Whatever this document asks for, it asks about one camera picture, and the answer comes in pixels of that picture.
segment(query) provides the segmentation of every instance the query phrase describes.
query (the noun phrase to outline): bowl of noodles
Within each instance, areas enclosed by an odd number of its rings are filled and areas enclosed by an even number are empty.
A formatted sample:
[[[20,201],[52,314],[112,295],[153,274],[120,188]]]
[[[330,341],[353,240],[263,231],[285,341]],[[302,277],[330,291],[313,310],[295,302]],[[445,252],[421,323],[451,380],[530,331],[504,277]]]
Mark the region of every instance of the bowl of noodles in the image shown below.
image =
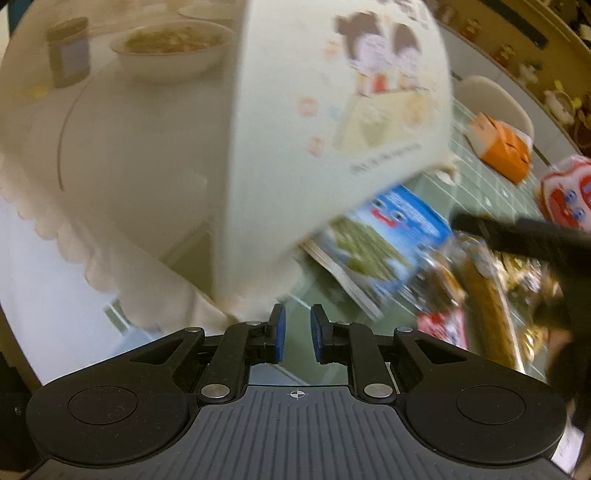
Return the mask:
[[[194,79],[220,63],[233,39],[234,32],[223,25],[175,20],[120,35],[111,49],[135,79],[170,84]]]

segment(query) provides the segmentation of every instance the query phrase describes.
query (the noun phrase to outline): metal screw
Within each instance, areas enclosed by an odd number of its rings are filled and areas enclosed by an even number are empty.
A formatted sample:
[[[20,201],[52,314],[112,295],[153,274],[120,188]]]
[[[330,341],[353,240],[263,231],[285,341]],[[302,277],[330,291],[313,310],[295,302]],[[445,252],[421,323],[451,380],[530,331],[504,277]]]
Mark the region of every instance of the metal screw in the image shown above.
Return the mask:
[[[223,398],[230,393],[230,389],[226,385],[220,383],[211,383],[205,385],[201,389],[201,395],[207,398]]]
[[[386,398],[394,392],[392,387],[383,383],[371,383],[363,391],[368,397],[373,398]]]

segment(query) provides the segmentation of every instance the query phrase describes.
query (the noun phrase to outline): blue snack bag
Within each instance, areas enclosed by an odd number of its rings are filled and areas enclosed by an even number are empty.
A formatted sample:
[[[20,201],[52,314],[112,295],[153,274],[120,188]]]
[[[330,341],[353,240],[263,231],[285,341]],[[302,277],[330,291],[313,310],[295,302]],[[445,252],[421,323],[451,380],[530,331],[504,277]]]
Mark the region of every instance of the blue snack bag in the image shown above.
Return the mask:
[[[402,185],[345,213],[302,247],[374,320],[452,234],[443,217]]]

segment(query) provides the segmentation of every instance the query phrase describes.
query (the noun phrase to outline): white chair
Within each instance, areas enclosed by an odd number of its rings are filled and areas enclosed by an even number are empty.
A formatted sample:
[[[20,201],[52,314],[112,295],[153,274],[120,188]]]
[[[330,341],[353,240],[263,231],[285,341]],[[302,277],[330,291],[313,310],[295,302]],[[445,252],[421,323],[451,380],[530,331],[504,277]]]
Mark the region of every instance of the white chair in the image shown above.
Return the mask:
[[[482,112],[505,122],[534,141],[534,124],[526,111],[503,87],[492,80],[478,75],[462,80],[456,86],[456,99],[472,112]]]

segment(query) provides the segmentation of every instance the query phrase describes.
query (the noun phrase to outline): cartoon girl illustration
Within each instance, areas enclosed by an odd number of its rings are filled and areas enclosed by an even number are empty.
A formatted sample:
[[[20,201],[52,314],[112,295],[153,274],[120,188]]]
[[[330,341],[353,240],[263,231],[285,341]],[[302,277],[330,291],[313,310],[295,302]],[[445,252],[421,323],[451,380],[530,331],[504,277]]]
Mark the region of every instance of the cartoon girl illustration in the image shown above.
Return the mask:
[[[418,68],[421,61],[421,46],[408,25],[394,26],[392,52],[399,70],[398,87],[402,90],[418,86]]]
[[[369,96],[388,88],[386,38],[373,12],[355,13],[349,20],[336,18],[336,31],[345,37],[351,66],[357,70],[357,93]]]

